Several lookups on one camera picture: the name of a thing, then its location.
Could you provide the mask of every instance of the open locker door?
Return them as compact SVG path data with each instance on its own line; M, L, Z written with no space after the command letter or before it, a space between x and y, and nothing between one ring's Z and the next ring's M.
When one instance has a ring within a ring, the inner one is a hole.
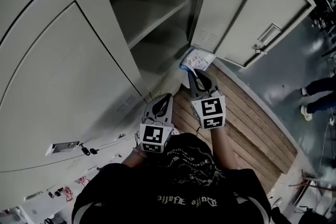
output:
M248 68L312 9L311 0L203 0L191 45Z

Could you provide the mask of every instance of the white sneaker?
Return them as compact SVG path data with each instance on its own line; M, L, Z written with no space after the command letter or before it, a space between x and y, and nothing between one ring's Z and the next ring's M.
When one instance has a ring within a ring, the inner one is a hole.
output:
M307 95L306 87L301 88L301 93L303 96Z
M313 118L313 114L309 114L309 113L307 112L307 107L306 107L305 105L302 105L302 106L300 107L300 111L301 111L301 114L304 116L304 119L305 119L306 121L311 121L311 120L312 120L312 118Z

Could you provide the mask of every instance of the locker shelf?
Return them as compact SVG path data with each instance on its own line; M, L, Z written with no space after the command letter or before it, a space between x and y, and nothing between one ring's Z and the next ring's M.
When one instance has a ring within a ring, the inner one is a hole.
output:
M134 46L131 53L151 91L189 48L186 32L166 22Z
M129 48L192 0L118 0L112 3Z

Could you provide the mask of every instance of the cable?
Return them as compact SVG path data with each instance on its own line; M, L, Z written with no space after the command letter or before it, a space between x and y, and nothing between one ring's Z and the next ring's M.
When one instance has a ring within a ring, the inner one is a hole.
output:
M321 168L321 164L322 164L322 158L323 158L323 153L324 153L325 139L327 138L328 126L329 126L329 121L327 123L327 127L325 128L325 132L324 132L324 141L323 141L323 147L322 147L319 169L317 170L317 178L319 178L319 172L320 172L320 168ZM318 195L318 189L316 189L315 211L316 211L317 203L318 203L317 195Z
M335 117L334 117L334 110L332 109L332 107L331 107L331 115L332 115L332 118L335 120Z
M330 136L330 144L331 144L331 158L334 159L335 155L334 155L334 149L332 146L333 140L332 140L332 135L331 135L331 130L329 129L329 136Z
M139 145L139 139L140 139L140 137L139 137L139 131L137 131L135 134L134 134L134 138L135 138L135 142L136 142L136 144L137 144L137 146Z
M319 172L320 172L320 168L321 168L321 164L322 164L322 158L323 158L323 153L324 153L325 139L326 139L326 136L327 136L328 126L329 126L329 121L327 123L327 127L325 128L325 132L324 132L324 141L323 141L323 147L322 147L322 154L321 154L321 158L320 158L319 169L317 170L317 177L319 177Z
M161 121L156 121L156 120L154 120L153 118L151 118L151 117L147 117L147 116L143 116L143 117L141 118L142 123L144 123L147 119L149 119L149 120L152 121L152 123L147 123L147 124L160 123L160 125L157 125L157 126L163 126L163 123L162 123Z
M196 130L196 136L198 136L198 131L199 131L200 128L201 128L201 126L199 126L199 127L197 128L197 130Z

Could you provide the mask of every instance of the locker vent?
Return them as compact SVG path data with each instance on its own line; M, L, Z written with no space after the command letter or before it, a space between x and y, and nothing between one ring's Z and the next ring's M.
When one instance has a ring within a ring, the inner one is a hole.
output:
M133 103L135 101L135 97L133 95L130 95L127 99L126 99L126 103L128 105L130 105L131 103Z
M218 36L214 34L210 34L207 31L200 30L198 32L197 38L209 44L214 44L217 41Z

